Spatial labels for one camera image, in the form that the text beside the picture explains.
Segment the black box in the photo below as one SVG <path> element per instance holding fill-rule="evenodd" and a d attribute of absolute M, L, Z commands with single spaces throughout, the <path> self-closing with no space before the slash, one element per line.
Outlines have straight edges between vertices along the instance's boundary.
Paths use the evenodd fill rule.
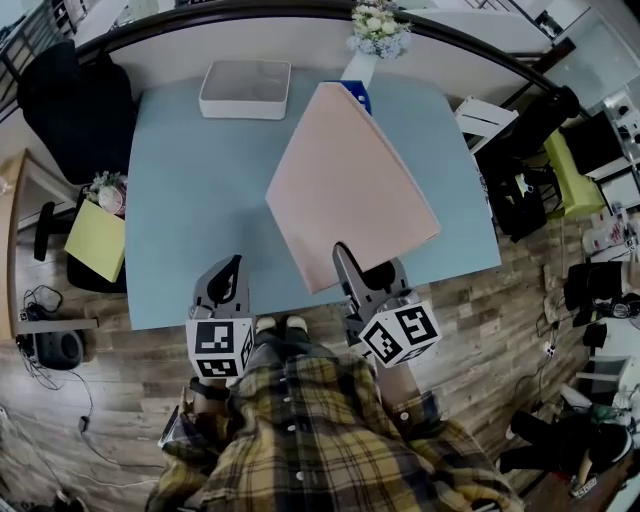
<path fill-rule="evenodd" d="M 561 127 L 580 175 L 594 179 L 609 172 L 617 172 L 613 164 L 618 162 L 625 169 L 631 163 L 640 163 L 640 144 L 633 135 L 623 137 L 605 111 L 601 111 L 580 123 Z"/>

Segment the white vase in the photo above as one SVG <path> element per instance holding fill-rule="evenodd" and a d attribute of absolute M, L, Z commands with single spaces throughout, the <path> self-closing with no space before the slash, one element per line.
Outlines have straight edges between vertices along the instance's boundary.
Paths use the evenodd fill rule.
<path fill-rule="evenodd" d="M 360 50 L 356 51 L 340 80 L 360 81 L 365 88 L 368 88 L 374 75 L 377 61 L 378 57 L 375 54 L 367 54 Z"/>

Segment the black office chair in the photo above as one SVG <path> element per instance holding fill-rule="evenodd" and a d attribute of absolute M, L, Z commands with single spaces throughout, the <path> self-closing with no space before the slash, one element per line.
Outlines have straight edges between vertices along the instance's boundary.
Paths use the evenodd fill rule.
<path fill-rule="evenodd" d="M 17 103 L 71 184 L 128 173 L 137 107 L 125 70 L 109 55 L 83 66 L 73 41 L 49 47 L 24 70 Z"/>

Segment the yellow-green flat box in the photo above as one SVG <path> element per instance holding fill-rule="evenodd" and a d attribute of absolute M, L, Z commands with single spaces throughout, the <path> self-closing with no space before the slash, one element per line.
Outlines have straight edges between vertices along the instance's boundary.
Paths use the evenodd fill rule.
<path fill-rule="evenodd" d="M 84 200 L 75 216 L 65 251 L 90 270 L 114 283 L 125 256 L 125 221 Z"/>

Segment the person's left forearm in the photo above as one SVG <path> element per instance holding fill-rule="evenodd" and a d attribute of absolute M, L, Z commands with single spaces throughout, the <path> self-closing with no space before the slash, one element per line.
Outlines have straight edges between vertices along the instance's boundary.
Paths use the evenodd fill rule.
<path fill-rule="evenodd" d="M 225 379 L 199 378 L 206 385 L 218 388 L 227 387 Z M 207 400 L 193 392 L 193 411 L 196 415 L 219 415 L 226 412 L 227 401 Z"/>

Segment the blue plastic file basket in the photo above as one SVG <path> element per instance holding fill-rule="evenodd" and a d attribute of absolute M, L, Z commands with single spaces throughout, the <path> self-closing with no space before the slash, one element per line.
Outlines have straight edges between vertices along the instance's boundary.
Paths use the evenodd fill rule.
<path fill-rule="evenodd" d="M 372 115 L 371 100 L 362 81 L 330 80 L 321 82 L 314 93 L 314 101 L 336 119 Z"/>

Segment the black wristwatch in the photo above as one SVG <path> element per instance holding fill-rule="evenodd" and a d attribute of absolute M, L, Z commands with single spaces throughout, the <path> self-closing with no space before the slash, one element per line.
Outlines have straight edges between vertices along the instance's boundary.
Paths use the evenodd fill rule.
<path fill-rule="evenodd" d="M 202 383 L 198 377 L 191 378 L 189 389 L 207 400 L 226 401 L 230 395 L 228 388 L 206 385 Z"/>

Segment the black round floor device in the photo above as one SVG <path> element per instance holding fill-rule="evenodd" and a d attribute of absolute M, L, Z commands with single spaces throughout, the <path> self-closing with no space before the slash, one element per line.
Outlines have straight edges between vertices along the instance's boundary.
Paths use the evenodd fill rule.
<path fill-rule="evenodd" d="M 85 344 L 77 331 L 39 333 L 34 345 L 37 362 L 48 369 L 72 370 L 84 359 Z"/>

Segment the light wooden table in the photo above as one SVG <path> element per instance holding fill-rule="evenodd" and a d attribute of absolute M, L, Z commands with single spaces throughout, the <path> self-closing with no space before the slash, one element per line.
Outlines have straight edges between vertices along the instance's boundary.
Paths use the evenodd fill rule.
<path fill-rule="evenodd" d="M 27 178 L 65 202 L 70 203 L 76 198 L 74 189 L 40 164 L 28 149 L 0 163 L 0 344 L 14 341 L 20 335 L 92 330 L 99 326 L 96 318 L 52 321 L 20 319 L 15 283 L 16 236 L 19 200 Z"/>

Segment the floral patterned cloth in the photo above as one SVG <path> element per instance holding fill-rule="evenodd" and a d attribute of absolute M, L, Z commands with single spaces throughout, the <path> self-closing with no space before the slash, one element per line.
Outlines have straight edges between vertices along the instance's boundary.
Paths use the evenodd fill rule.
<path fill-rule="evenodd" d="M 476 166 L 476 170 L 477 170 L 477 173 L 478 173 L 478 175 L 479 175 L 479 180 L 480 180 L 481 188 L 482 188 L 482 190 L 483 190 L 484 197 L 485 197 L 485 200 L 486 200 L 486 204 L 487 204 L 487 207 L 488 207 L 488 210 L 489 210 L 489 216 L 490 216 L 490 218 L 492 219 L 492 222 L 494 222 L 494 221 L 495 221 L 495 216 L 494 216 L 493 207 L 492 207 L 492 205 L 491 205 L 491 200 L 490 200 L 490 195 L 489 195 L 488 185 L 487 185 L 487 183 L 486 183 L 486 180 L 485 180 L 484 175 L 482 174 L 482 172 L 480 171 L 480 169 L 479 169 L 479 167 L 478 167 L 478 166 Z"/>

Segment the white and blue flower bouquet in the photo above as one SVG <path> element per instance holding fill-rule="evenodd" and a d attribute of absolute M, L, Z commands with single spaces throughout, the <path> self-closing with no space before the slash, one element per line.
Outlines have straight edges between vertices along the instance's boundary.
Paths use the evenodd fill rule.
<path fill-rule="evenodd" d="M 352 35 L 348 47 L 356 52 L 396 59 L 409 48 L 411 24 L 396 19 L 392 0 L 357 0 L 351 11 Z"/>

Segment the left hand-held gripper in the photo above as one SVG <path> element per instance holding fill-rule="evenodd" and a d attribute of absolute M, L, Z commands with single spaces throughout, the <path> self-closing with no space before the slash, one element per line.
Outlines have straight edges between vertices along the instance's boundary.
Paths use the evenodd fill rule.
<path fill-rule="evenodd" d="M 201 379 L 241 377 L 254 347 L 254 317 L 248 306 L 243 257 L 225 258 L 206 271 L 196 282 L 194 301 L 185 327 L 196 375 Z"/>

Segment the white square tray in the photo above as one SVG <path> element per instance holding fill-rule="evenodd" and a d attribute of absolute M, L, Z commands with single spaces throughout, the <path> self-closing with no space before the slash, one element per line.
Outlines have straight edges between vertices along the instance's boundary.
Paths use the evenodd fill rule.
<path fill-rule="evenodd" d="M 216 60 L 199 92 L 204 118 L 282 120 L 286 115 L 291 63 L 277 60 Z"/>

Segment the black bag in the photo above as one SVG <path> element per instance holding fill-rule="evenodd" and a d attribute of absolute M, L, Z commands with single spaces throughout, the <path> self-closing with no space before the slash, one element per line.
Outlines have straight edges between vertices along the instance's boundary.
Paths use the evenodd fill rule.
<path fill-rule="evenodd" d="M 553 88 L 535 98 L 506 133 L 476 152 L 492 212 L 512 242 L 546 224 L 540 187 L 558 185 L 550 172 L 536 171 L 525 161 L 534 157 L 549 136 L 579 111 L 579 100 L 569 87 Z"/>

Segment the person's right forearm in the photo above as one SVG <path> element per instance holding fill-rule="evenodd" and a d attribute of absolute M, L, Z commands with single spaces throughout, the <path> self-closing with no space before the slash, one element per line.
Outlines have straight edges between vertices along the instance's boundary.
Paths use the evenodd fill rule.
<path fill-rule="evenodd" d="M 408 363 L 387 368 L 377 362 L 376 368 L 381 400 L 386 410 L 392 411 L 405 402 L 421 397 Z"/>

